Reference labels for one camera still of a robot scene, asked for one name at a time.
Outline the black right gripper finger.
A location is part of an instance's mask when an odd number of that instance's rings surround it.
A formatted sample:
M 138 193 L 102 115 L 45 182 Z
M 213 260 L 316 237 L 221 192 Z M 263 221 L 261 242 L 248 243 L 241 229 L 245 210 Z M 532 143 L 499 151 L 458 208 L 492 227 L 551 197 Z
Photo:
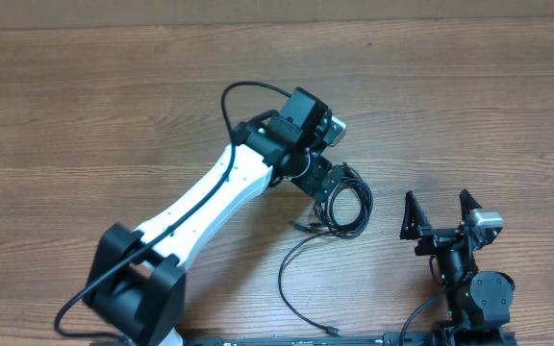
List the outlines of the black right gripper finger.
M 405 211 L 400 231 L 400 238 L 415 240 L 428 236 L 432 225 L 417 201 L 414 192 L 409 190 L 405 195 Z
M 459 194 L 462 222 L 464 224 L 474 223 L 474 210 L 481 209 L 480 204 L 472 197 L 467 189 L 463 189 Z

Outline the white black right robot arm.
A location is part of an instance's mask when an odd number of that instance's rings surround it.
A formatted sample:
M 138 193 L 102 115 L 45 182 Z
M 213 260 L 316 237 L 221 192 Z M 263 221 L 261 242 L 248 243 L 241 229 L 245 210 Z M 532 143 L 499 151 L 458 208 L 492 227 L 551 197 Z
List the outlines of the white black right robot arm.
M 511 320 L 516 285 L 507 274 L 479 269 L 474 252 L 492 244 L 504 226 L 498 210 L 483 208 L 467 190 L 459 195 L 461 222 L 436 229 L 410 190 L 400 237 L 415 240 L 415 254 L 427 256 L 441 293 L 415 309 L 404 323 L 397 345 L 516 346 L 516 335 L 503 326 Z M 443 299 L 449 318 L 426 334 L 408 331 L 414 319 Z

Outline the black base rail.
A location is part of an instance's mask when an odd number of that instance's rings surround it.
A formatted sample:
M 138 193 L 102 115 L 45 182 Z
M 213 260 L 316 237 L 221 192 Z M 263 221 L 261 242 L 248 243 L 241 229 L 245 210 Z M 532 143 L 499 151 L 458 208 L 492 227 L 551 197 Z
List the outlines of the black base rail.
M 159 345 L 184 345 L 184 346 L 397 346 L 399 343 L 399 332 L 390 332 L 375 336 L 342 336 L 342 337 L 287 337 L 287 338 L 245 338 L 245 339 L 222 339 L 219 337 L 190 338 L 177 340 L 177 337 L 168 336 Z M 91 346 L 111 345 L 134 345 L 131 342 L 91 342 Z M 447 345 L 442 344 L 432 333 L 407 332 L 404 336 L 405 346 L 431 346 Z M 453 345 L 518 345 L 515 334 L 504 334 L 503 340 L 499 336 L 483 336 L 480 341 L 463 340 L 454 342 Z

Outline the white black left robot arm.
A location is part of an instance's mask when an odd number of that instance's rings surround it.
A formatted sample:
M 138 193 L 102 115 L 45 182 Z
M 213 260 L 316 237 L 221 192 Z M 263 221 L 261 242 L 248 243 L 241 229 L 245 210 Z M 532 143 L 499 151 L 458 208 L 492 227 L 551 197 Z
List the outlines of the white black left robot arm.
M 323 203 L 342 169 L 322 153 L 345 124 L 298 87 L 278 111 L 233 128 L 214 166 L 173 205 L 133 230 L 114 224 L 97 246 L 84 303 L 116 328 L 119 345 L 180 345 L 186 275 L 202 248 L 242 206 L 286 179 Z

